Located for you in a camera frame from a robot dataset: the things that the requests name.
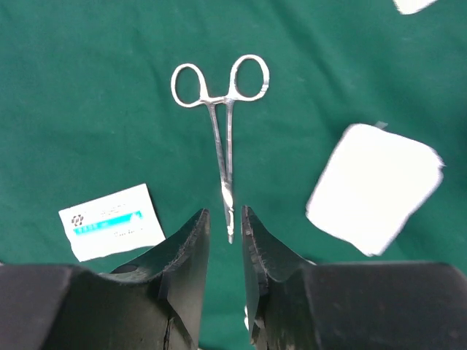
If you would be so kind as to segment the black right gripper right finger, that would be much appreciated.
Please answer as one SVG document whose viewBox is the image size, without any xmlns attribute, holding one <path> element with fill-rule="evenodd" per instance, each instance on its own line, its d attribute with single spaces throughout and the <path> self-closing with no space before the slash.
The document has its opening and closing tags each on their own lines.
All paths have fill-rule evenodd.
<svg viewBox="0 0 467 350">
<path fill-rule="evenodd" d="M 242 249 L 250 342 L 256 349 L 327 349 L 323 267 L 275 238 L 242 207 Z"/>
</svg>

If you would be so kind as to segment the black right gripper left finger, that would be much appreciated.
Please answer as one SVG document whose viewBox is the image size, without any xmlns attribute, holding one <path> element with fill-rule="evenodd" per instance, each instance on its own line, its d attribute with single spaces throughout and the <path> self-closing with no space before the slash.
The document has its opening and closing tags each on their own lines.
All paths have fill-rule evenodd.
<svg viewBox="0 0 467 350">
<path fill-rule="evenodd" d="M 210 215 L 110 273 L 81 268 L 73 349 L 197 349 L 207 275 Z"/>
</svg>

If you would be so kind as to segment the steel hemostat forceps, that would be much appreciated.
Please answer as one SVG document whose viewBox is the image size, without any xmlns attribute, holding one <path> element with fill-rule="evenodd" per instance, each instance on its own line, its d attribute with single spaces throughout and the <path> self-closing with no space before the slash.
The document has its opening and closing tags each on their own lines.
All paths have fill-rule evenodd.
<svg viewBox="0 0 467 350">
<path fill-rule="evenodd" d="M 258 93 L 253 96 L 245 96 L 240 93 L 237 86 L 237 73 L 242 63 L 245 61 L 255 61 L 262 72 L 262 85 Z M 199 86 L 199 97 L 197 100 L 185 103 L 177 94 L 177 79 L 183 70 L 190 69 L 196 73 Z M 179 65 L 171 76 L 171 94 L 174 101 L 181 107 L 191 109 L 200 105 L 207 107 L 212 124 L 212 131 L 215 140 L 217 164 L 220 174 L 220 187 L 225 212 L 225 222 L 228 243 L 234 242 L 234 195 L 233 195 L 233 115 L 234 103 L 237 101 L 253 102 L 264 97 L 269 89 L 270 71 L 266 62 L 258 55 L 248 54 L 239 57 L 232 65 L 229 74 L 228 92 L 224 96 L 210 96 L 203 72 L 192 63 Z M 226 133 L 225 143 L 222 143 L 220 130 L 217 122 L 216 106 L 225 105 L 226 108 Z"/>
</svg>

